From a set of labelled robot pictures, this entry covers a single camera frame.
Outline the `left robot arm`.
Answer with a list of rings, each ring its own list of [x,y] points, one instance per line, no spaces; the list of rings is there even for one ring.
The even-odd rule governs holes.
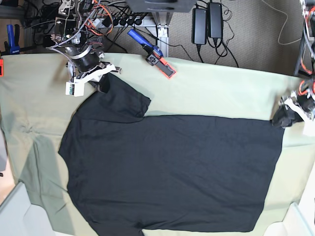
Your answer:
[[[303,122],[303,134],[315,135],[315,2],[301,0],[304,19],[299,55],[294,68],[294,76],[303,75],[297,90],[283,96],[275,112],[272,125],[286,128]]]

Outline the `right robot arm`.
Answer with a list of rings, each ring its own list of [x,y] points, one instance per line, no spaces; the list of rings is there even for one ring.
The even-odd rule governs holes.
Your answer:
[[[85,85],[109,90],[107,74],[121,69],[103,59],[104,38],[114,28],[114,15],[99,0],[62,0],[55,18],[52,46],[48,49],[67,59],[66,95],[83,96]]]

